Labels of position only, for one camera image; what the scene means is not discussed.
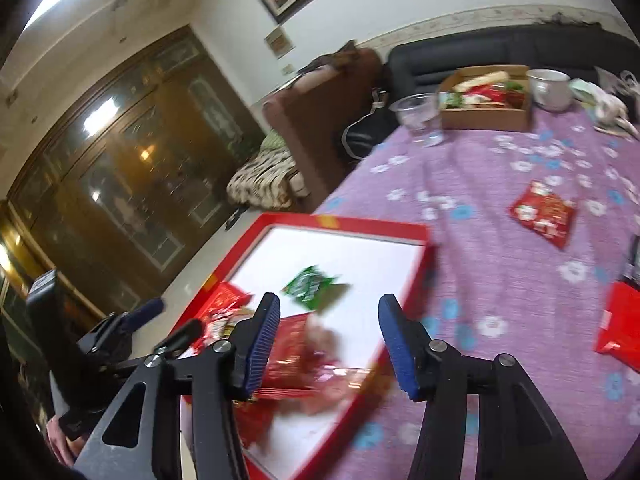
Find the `red gift box tray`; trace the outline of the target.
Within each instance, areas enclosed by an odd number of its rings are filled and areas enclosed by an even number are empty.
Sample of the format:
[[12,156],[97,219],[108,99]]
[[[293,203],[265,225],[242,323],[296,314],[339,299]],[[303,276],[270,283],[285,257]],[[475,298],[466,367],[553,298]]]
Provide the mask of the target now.
[[[250,478],[319,479],[328,471],[383,374],[378,300],[392,294],[405,309],[419,307],[432,261],[432,237],[424,224],[261,214],[210,271],[180,324],[197,316],[222,282],[250,294],[251,309],[263,294],[274,292],[282,318],[307,315],[312,339],[326,345],[340,375],[356,375],[341,399],[317,414],[294,408],[275,414],[265,437],[245,452]],[[308,266],[335,281],[316,312],[284,291]]]

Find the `red flower snack packet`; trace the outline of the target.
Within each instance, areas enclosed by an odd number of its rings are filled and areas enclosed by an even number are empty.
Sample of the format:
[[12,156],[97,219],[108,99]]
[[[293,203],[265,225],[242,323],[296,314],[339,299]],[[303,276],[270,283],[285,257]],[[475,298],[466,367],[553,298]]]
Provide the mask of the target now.
[[533,180],[509,207],[509,216],[524,228],[563,250],[577,214],[576,200],[566,200],[544,182]]

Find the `large red snack packet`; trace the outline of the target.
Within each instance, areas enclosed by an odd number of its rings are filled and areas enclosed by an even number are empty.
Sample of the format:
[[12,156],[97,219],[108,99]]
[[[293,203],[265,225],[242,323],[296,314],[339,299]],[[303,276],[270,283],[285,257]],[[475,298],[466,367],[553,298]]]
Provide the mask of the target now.
[[318,315],[284,318],[255,399],[296,402],[306,413],[332,408],[358,393],[370,372],[337,357],[337,334]]

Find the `brown cardboard snack box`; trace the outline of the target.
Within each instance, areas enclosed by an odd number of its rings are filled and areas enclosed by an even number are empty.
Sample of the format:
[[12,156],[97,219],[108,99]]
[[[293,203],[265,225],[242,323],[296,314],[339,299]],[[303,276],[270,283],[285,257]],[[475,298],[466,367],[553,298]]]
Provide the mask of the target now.
[[450,130],[528,131],[528,70],[512,64],[459,68],[438,88],[442,125]]

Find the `green snack packet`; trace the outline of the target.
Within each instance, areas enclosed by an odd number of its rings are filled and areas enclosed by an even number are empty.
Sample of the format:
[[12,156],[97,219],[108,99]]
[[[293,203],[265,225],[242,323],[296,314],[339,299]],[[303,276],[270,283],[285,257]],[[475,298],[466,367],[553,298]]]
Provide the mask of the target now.
[[286,284],[282,292],[307,311],[321,312],[348,291],[350,285],[318,266],[307,266]]

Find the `black purple plum packet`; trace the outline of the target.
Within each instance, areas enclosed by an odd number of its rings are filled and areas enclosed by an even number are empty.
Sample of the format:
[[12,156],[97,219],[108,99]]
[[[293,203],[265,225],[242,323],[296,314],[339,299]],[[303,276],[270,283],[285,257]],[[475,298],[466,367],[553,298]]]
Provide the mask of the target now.
[[640,236],[634,234],[625,257],[620,279],[635,289],[640,287]]

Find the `wall notice plaque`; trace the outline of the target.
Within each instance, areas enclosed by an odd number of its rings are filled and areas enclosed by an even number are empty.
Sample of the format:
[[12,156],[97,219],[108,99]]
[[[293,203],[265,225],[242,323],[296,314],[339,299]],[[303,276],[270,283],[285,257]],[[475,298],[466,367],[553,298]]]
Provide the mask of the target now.
[[276,58],[283,58],[294,49],[294,44],[281,26],[265,36],[265,44]]

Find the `red patterned snack packet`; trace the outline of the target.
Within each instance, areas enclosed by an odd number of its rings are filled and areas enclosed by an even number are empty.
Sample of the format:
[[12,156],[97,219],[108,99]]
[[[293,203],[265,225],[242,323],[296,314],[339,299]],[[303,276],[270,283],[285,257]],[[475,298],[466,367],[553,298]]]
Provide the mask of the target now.
[[250,313],[247,309],[250,300],[251,294],[228,282],[220,282],[196,316],[202,322],[203,333],[191,344],[193,352],[199,354],[219,339],[228,337],[233,326]]

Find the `white plush toy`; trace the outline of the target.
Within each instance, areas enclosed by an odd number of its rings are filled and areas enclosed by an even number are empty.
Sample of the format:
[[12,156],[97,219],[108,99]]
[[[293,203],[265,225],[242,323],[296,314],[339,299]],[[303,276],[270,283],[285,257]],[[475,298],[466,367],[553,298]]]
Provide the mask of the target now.
[[597,132],[639,140],[639,79],[630,70],[616,75],[597,67],[597,82],[572,79],[570,91],[588,110]]

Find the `purple floral tablecloth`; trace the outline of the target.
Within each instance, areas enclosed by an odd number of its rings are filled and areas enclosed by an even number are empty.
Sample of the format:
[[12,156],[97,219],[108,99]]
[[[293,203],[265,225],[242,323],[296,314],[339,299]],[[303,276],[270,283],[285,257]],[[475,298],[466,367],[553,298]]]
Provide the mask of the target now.
[[[530,181],[577,214],[563,250],[508,213]],[[422,223],[437,261],[418,315],[470,356],[513,354],[586,474],[602,479],[639,433],[639,376],[594,351],[608,292],[639,229],[639,144],[598,133],[581,108],[535,110],[527,132],[461,130],[426,146],[396,130],[320,214]]]

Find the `clear plastic cup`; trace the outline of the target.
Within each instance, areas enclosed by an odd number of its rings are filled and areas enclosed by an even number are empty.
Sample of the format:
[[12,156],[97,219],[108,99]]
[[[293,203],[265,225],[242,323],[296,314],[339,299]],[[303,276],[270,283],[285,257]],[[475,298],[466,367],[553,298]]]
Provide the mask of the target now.
[[444,142],[445,135],[437,93],[406,96],[393,102],[390,110],[414,140],[421,141],[426,146],[436,146]]

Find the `patterned blanket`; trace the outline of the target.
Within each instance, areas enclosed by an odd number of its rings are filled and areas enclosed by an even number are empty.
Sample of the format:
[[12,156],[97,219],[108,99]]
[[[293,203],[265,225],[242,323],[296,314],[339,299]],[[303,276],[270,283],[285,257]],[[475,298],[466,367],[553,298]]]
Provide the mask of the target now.
[[285,140],[271,130],[257,154],[235,171],[227,184],[227,195],[237,205],[290,209],[294,202],[290,181],[296,174],[296,163]]

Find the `white ceramic mug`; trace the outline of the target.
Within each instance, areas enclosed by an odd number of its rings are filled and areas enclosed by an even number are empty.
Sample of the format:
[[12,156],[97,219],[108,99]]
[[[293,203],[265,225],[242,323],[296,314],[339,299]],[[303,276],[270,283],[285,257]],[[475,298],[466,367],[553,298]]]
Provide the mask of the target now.
[[535,104],[552,113],[566,112],[573,104],[570,76],[558,70],[534,68],[526,73]]

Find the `wooden glass cabinet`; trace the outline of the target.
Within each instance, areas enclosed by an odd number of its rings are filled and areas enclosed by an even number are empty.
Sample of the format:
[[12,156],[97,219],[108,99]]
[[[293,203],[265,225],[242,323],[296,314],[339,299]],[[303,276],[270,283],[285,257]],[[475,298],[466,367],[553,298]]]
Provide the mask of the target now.
[[228,220],[231,177],[262,129],[183,27],[128,58],[49,130],[9,205],[103,313],[160,295]]

